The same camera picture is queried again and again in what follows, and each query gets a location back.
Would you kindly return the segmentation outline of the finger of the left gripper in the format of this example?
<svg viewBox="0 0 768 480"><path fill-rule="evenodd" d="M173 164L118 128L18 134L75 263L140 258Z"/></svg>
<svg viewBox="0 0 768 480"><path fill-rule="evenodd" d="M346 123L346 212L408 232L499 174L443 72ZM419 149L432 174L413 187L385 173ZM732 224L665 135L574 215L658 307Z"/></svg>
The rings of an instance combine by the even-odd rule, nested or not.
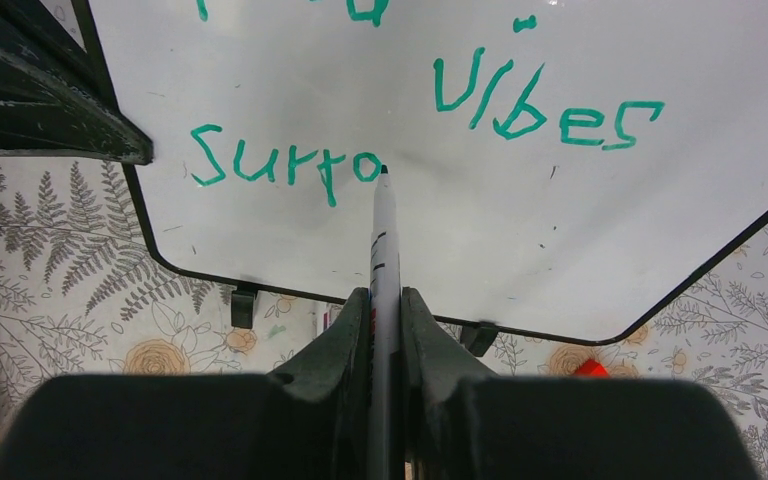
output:
<svg viewBox="0 0 768 480"><path fill-rule="evenodd" d="M0 156L147 165L152 140L119 109L87 1L80 42L40 1L0 1Z"/></svg>

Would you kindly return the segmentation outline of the white whiteboard black frame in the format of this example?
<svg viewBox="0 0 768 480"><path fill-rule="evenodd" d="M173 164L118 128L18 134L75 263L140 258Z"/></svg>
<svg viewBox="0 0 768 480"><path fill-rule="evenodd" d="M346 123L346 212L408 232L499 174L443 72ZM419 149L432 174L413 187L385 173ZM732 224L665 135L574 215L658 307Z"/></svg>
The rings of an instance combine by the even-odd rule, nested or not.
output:
<svg viewBox="0 0 768 480"><path fill-rule="evenodd" d="M91 1L153 143L181 273L340 298L373 191L458 322L580 341L652 317L768 224L768 1Z"/></svg>

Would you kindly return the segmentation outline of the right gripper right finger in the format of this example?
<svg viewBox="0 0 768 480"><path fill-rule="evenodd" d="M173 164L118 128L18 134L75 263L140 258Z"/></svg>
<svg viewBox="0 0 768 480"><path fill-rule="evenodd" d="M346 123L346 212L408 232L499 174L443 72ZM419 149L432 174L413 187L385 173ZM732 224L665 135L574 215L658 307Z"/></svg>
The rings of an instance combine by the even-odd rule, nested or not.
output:
<svg viewBox="0 0 768 480"><path fill-rule="evenodd" d="M706 388L663 379L501 376L402 292L406 455L418 479L755 479Z"/></svg>

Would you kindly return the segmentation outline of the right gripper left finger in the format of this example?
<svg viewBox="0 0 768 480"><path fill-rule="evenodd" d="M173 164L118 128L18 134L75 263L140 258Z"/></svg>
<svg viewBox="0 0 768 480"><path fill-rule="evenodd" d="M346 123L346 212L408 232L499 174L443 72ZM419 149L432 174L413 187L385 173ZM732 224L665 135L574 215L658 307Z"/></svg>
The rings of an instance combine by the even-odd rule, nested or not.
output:
<svg viewBox="0 0 768 480"><path fill-rule="evenodd" d="M265 374L64 375L0 442L0 479L362 479L370 300Z"/></svg>

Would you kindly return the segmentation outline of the green capped marker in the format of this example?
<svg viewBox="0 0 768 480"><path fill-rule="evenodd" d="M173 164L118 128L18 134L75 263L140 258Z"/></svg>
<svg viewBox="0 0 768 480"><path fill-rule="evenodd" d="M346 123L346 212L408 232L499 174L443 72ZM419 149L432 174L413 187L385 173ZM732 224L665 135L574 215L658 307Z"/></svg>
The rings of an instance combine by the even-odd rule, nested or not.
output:
<svg viewBox="0 0 768 480"><path fill-rule="evenodd" d="M400 270L396 201L389 170L382 166L373 202L370 248L370 330L373 334L367 477L389 479L398 468L393 447L393 357L398 354Z"/></svg>

